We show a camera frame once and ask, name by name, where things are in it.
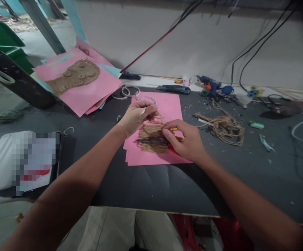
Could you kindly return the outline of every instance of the black table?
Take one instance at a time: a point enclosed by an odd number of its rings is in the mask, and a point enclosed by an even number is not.
[[[154,91],[141,88],[142,91]],[[192,92],[180,95],[183,120],[201,125],[192,117],[196,112],[207,117],[222,115],[208,100]],[[74,133],[62,140],[60,172],[92,148],[123,116],[131,100],[109,99],[102,110],[78,118],[66,105],[57,103],[42,111],[31,108],[13,124],[0,127],[0,137],[6,133],[31,130],[34,132],[64,131],[74,127]],[[303,121],[303,114],[280,120],[261,118],[267,108],[251,103],[247,109],[236,103],[220,106],[241,122],[245,128],[242,146],[228,145],[201,130],[208,152],[230,172],[261,193],[265,198],[303,224],[303,143],[295,141],[290,128]],[[264,129],[249,127],[249,121],[263,123]],[[274,145],[277,153],[268,153],[259,133]],[[303,126],[297,130],[303,138]],[[127,166],[126,151],[120,147],[114,156],[92,205],[125,207],[194,215],[232,215],[210,179],[194,164]],[[0,191],[0,196],[11,196]]]

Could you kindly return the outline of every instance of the stack of pink paper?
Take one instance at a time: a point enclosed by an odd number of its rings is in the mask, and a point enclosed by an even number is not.
[[[100,73],[97,79],[87,85],[71,88],[59,96],[79,117],[97,110],[115,90],[122,86],[122,82],[118,79],[120,69],[111,65],[78,37],[76,48],[47,59],[46,64],[33,69],[40,79],[48,81],[61,76],[76,61],[85,59],[89,59],[99,67]]]
[[[157,101],[158,111],[164,117],[165,121],[183,119],[180,100],[177,94],[141,92],[138,98],[143,96],[153,97]],[[131,99],[132,103],[135,103],[136,101],[137,100],[134,98]],[[166,154],[142,151],[138,143],[135,142],[135,140],[138,139],[138,134],[141,131],[142,126],[143,125],[140,126],[137,132],[127,138],[123,145],[123,149],[127,150],[126,162],[129,166],[192,163],[171,151]],[[178,137],[183,137],[183,134],[180,131],[175,131],[174,134]]]

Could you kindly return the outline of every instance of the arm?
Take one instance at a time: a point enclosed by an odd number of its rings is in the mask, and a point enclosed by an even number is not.
[[[182,142],[169,131],[171,128],[183,132]],[[210,177],[254,242],[276,250],[303,247],[303,228],[213,159],[202,144],[198,128],[175,120],[165,124],[163,133],[180,155],[196,163]]]
[[[1,249],[56,250],[87,210],[118,148],[143,121],[154,119],[156,110],[146,101],[130,105],[122,120],[43,192]]]

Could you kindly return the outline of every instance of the concrete floor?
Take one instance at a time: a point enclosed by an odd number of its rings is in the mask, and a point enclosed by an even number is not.
[[[69,20],[62,20],[60,22],[54,24],[52,28],[64,48],[69,50],[76,45],[76,34]],[[28,60],[35,67],[42,64],[42,59],[56,55],[41,32],[25,31],[19,33],[19,36],[26,45],[22,49],[28,55]],[[8,109],[13,109],[20,102],[22,102],[21,98],[0,84],[0,114],[6,112]]]
[[[61,21],[61,23],[54,24],[52,28],[66,50],[75,46],[76,35],[69,20],[64,20]],[[19,33],[19,36],[26,45],[22,49],[28,55],[28,60],[34,66],[42,64],[42,59],[55,56],[54,51],[39,31],[26,31]],[[0,84],[0,114],[6,112],[8,109],[13,109],[18,105],[23,105],[23,103],[24,101],[21,98]],[[23,213],[25,215],[31,205],[31,203],[23,201],[0,205],[0,246],[17,226],[18,223],[16,222],[15,217],[19,213]],[[84,228],[86,226],[89,212],[90,210],[88,209],[83,217],[75,224],[67,239],[62,243],[58,250],[77,250],[84,234]]]

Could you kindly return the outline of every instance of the metal pole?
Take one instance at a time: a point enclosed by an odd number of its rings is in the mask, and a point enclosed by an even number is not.
[[[60,19],[64,20],[65,17],[60,11],[60,9],[57,7],[57,5],[54,3],[53,0],[47,0],[47,2],[50,4],[50,6],[53,8],[54,12],[59,16]]]
[[[35,0],[19,0],[51,48],[58,55],[66,52]]]

